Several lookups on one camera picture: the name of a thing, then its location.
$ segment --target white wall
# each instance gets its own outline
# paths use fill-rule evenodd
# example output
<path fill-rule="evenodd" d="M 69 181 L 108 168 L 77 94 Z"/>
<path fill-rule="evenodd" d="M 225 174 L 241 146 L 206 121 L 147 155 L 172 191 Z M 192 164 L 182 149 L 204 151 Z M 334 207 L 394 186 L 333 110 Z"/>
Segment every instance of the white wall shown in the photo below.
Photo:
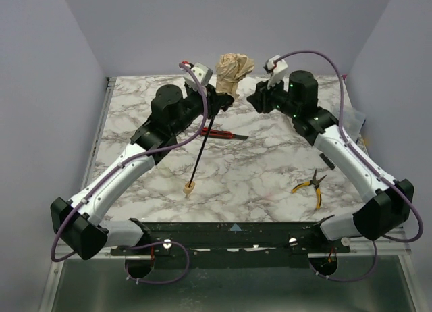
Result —
<path fill-rule="evenodd" d="M 365 112 L 371 157 L 414 184 L 425 234 L 414 266 L 432 307 L 432 0 L 391 0 L 350 70 L 353 105 Z M 407 233 L 416 234 L 411 216 Z"/>
<path fill-rule="evenodd" d="M 49 205 L 79 188 L 106 80 L 64 0 L 0 0 L 0 310 L 38 309 Z"/>
<path fill-rule="evenodd" d="M 66 0 L 110 76 L 177 74 L 183 59 L 213 66 L 223 53 L 266 59 L 316 49 L 351 68 L 389 0 Z M 333 73 L 316 56 L 293 70 Z"/>

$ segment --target gray floor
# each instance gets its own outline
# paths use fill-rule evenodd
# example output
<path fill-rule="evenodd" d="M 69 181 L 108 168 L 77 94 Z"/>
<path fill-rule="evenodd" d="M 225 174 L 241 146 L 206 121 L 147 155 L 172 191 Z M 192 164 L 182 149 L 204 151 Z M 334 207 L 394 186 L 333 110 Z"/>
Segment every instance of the gray floor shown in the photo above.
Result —
<path fill-rule="evenodd" d="M 371 257 L 344 257 L 336 273 L 358 276 Z M 380 257 L 375 274 L 358 283 L 338 284 L 308 269 L 191 270 L 172 285 L 126 281 L 121 259 L 66 261 L 53 311 L 152 312 L 409 312 L 414 311 L 397 256 Z M 169 279 L 179 271 L 157 271 Z"/>

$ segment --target marble surface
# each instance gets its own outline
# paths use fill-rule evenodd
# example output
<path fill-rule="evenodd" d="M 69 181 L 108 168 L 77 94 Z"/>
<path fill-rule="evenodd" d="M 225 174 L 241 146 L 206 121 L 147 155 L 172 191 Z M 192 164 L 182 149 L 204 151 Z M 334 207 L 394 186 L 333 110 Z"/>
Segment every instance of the marble surface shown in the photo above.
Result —
<path fill-rule="evenodd" d="M 317 76 L 319 105 L 330 109 L 339 103 L 335 76 Z M 276 111 L 254 112 L 245 95 L 253 93 L 264 77 L 241 81 L 240 99 L 221 112 L 213 128 L 249 135 L 245 141 L 209 139 L 195 176 L 196 187 L 189 198 L 183 186 L 189 180 L 203 138 L 173 150 L 151 172 L 140 177 L 110 208 L 105 219 L 135 217 L 143 221 L 258 222 L 317 221 L 331 214 L 357 210 L 362 201 L 341 171 L 331 171 L 319 151 L 298 136 L 289 119 Z M 96 178 L 129 142 L 131 135 L 150 114 L 150 102 L 164 84 L 183 86 L 181 76 L 118 78 L 97 153 Z M 198 128 L 201 117 L 179 135 L 186 139 Z M 321 183 L 322 208 L 315 210 L 314 189 L 291 189 L 310 180 L 315 168 Z"/>

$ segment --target yellow pliers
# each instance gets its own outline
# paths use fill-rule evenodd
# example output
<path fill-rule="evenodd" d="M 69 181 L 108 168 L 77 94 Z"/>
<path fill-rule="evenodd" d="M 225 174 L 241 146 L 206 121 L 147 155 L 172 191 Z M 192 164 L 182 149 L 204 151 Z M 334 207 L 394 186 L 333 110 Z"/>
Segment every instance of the yellow pliers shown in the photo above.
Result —
<path fill-rule="evenodd" d="M 321 208 L 321 190 L 319 189 L 319 183 L 323 181 L 323 179 L 326 177 L 319 178 L 317 180 L 317 170 L 315 169 L 315 172 L 313 173 L 312 180 L 309 180 L 308 182 L 303 182 L 302 184 L 297 185 L 291 190 L 291 193 L 294 194 L 297 190 L 299 190 L 302 187 L 307 186 L 313 186 L 315 188 L 315 192 L 317 193 L 318 202 L 317 202 L 317 209 Z"/>

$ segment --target screw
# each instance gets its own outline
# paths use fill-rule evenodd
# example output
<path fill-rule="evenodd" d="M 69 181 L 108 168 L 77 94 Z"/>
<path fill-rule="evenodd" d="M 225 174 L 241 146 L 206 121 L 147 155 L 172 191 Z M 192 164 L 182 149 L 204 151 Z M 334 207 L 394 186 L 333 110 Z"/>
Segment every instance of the screw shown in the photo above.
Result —
<path fill-rule="evenodd" d="M 343 237 L 342 239 L 340 239 L 340 242 L 342 243 L 342 246 L 349 246 L 350 245 L 350 239 Z"/>
<path fill-rule="evenodd" d="M 288 244 L 290 246 L 296 246 L 298 244 L 297 239 L 296 238 L 289 239 Z"/>

